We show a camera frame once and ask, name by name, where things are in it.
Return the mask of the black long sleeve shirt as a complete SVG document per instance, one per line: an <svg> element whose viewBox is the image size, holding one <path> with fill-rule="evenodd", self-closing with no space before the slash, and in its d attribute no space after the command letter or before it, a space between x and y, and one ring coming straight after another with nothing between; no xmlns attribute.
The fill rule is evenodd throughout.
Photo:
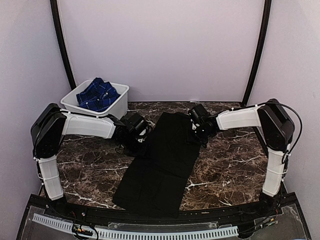
<svg viewBox="0 0 320 240"><path fill-rule="evenodd" d="M139 215L177 218L201 148L193 138L190 117L180 112L162 113L147 142L149 155L134 158L112 202Z"/></svg>

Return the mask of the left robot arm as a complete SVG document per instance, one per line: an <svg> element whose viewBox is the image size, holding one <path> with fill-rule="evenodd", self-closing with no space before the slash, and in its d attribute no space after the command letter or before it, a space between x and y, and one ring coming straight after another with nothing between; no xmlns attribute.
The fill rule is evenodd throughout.
<svg viewBox="0 0 320 240"><path fill-rule="evenodd" d="M61 199L64 191L57 165L57 155L66 135L113 139L136 154L151 131L152 127L138 113L119 119L112 114L93 116L71 112L50 103L32 125L30 134L38 177L46 196L53 201L51 210L60 218L67 218L71 213L70 206Z"/></svg>

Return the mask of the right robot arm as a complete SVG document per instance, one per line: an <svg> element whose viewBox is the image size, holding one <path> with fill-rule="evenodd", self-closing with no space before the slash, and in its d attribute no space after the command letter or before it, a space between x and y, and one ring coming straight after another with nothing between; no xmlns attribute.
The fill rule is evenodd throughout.
<svg viewBox="0 0 320 240"><path fill-rule="evenodd" d="M293 108L272 98L260 104L231 108L215 115L198 104L188 114L194 137L203 146L207 145L209 137L218 132L247 127L261 128L268 157L262 193L275 197L288 171L288 158L297 144L293 139L295 124L287 110L293 111Z"/></svg>

